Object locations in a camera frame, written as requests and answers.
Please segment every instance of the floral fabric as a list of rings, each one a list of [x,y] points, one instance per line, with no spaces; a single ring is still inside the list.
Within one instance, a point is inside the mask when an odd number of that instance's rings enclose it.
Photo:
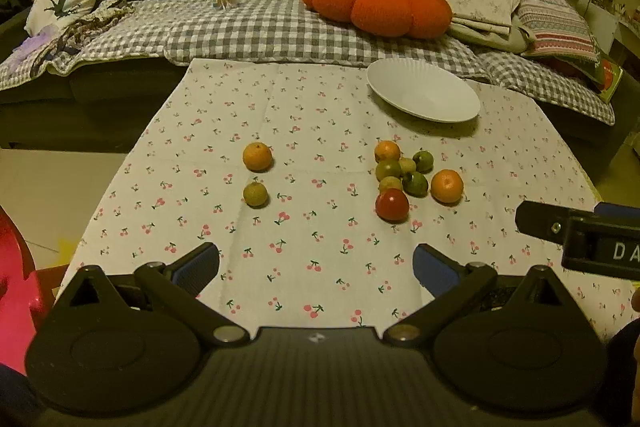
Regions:
[[[530,98],[469,83],[480,116],[448,125],[382,102],[358,68],[194,60],[105,192],[64,283],[84,264],[131,273],[212,241],[220,272],[198,298],[252,333],[269,325],[382,333],[431,301],[412,271],[416,245],[430,243],[504,274],[548,264],[596,331],[614,333],[633,318],[631,284],[564,271],[559,247],[514,224],[524,199],[594,207],[575,159]],[[406,155],[430,150],[434,172],[459,171],[463,200],[410,197],[407,222],[379,219],[379,139]],[[242,164],[254,140],[273,149],[263,174]],[[271,196],[258,210],[241,201],[253,179]]]

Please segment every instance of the yellow fruit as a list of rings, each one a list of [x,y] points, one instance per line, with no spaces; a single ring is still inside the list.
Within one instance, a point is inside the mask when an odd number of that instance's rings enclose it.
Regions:
[[[402,169],[402,175],[416,170],[415,162],[411,158],[400,158],[398,163]]]
[[[380,185],[378,185],[378,191],[380,192],[380,194],[384,194],[390,188],[397,188],[398,190],[402,190],[402,182],[398,178],[394,178],[393,176],[382,178]]]
[[[249,206],[263,206],[269,199],[267,188],[258,182],[249,183],[242,191],[244,203]]]
[[[242,162],[250,171],[264,171],[271,166],[272,161],[271,149],[262,142],[250,143],[242,152]]]
[[[381,182],[387,176],[399,178],[402,175],[400,164],[396,160],[381,160],[376,166],[376,179]]]
[[[376,157],[376,162],[380,162],[382,160],[398,161],[400,159],[400,148],[397,143],[392,142],[391,140],[382,140],[381,142],[378,142],[378,145],[376,145],[374,155]]]

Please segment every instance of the white plate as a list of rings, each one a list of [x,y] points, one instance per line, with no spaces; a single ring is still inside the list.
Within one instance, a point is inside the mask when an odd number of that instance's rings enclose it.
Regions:
[[[453,123],[480,112],[480,100],[464,80],[423,60],[382,58],[367,68],[367,81],[380,98],[419,118]]]

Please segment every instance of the screw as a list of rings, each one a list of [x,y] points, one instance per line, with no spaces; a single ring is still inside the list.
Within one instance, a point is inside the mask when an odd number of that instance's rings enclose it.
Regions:
[[[234,343],[244,338],[244,330],[240,326],[220,326],[213,331],[213,336],[225,344]]]
[[[412,324],[396,324],[386,331],[393,340],[400,342],[413,341],[420,336],[420,330]]]

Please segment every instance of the pumpkin pillow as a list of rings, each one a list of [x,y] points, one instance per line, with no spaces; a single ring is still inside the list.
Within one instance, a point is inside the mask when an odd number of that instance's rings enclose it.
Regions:
[[[447,30],[453,17],[446,0],[302,1],[327,19],[351,22],[381,37],[434,39]]]

